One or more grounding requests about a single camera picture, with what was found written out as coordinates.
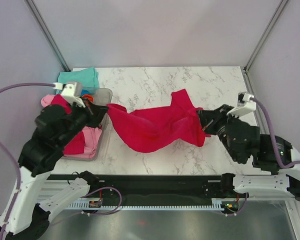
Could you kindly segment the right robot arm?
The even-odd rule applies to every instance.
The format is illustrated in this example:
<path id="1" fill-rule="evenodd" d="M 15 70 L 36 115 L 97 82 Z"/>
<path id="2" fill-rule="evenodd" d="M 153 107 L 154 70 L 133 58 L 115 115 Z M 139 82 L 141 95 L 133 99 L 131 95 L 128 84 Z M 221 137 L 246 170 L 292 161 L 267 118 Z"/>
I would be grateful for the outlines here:
<path id="1" fill-rule="evenodd" d="M 270 135 L 261 134 L 259 127 L 230 115 L 232 109 L 232 106 L 224 104 L 214 110 L 197 110 L 202 130 L 217 136 L 234 162 L 246 164 L 248 159 L 252 159 L 254 168 L 270 175 L 224 173 L 219 184 L 222 196 L 287 197 L 300 202 L 300 164 L 285 167 L 297 161 L 297 151 L 288 141 L 275 137 L 282 162 L 279 164 Z"/>

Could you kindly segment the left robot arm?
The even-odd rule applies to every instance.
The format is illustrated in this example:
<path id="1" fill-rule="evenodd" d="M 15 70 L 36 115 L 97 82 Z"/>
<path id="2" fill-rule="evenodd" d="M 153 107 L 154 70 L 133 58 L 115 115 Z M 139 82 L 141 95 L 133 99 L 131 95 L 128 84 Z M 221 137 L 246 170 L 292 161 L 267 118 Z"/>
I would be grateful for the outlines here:
<path id="1" fill-rule="evenodd" d="M 99 193 L 98 177 L 86 170 L 54 196 L 37 201 L 65 146 L 84 127 L 99 127 L 108 109 L 87 103 L 82 107 L 75 104 L 70 113 L 61 105 L 48 105 L 41 111 L 35 119 L 36 129 L 17 161 L 15 191 L 0 215 L 1 240 L 37 240 L 68 205 Z"/>

